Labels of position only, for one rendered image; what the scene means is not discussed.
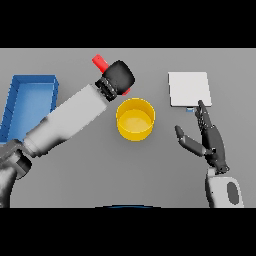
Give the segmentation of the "yellow bowl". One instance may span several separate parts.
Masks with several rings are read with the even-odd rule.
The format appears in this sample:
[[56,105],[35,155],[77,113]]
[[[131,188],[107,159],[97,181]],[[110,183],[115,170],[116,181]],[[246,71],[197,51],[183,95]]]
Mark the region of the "yellow bowl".
[[142,98],[129,98],[116,110],[116,126],[120,135],[132,142],[145,140],[153,130],[155,110]]

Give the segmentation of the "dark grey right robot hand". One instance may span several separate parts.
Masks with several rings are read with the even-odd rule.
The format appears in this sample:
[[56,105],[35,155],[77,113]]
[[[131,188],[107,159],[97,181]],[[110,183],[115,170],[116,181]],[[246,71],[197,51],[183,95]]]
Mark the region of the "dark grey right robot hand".
[[180,126],[176,125],[175,132],[178,143],[196,156],[204,157],[208,165],[215,169],[216,174],[225,174],[230,168],[226,163],[224,142],[218,128],[212,124],[202,100],[198,101],[195,116],[202,142],[199,143],[190,138]]

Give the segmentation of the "blue tray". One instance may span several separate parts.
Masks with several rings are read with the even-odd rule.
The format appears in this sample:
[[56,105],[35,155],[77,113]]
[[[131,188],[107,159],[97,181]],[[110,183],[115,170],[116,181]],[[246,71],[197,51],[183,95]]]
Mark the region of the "blue tray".
[[22,140],[56,108],[58,80],[55,75],[13,75],[0,123],[0,145]]

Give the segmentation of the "pale square measuring scale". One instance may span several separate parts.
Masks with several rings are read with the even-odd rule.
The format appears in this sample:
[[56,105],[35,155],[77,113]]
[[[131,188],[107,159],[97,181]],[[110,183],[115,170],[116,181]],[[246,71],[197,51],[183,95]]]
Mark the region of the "pale square measuring scale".
[[192,108],[199,100],[206,107],[212,106],[206,72],[169,72],[168,85],[171,107]]

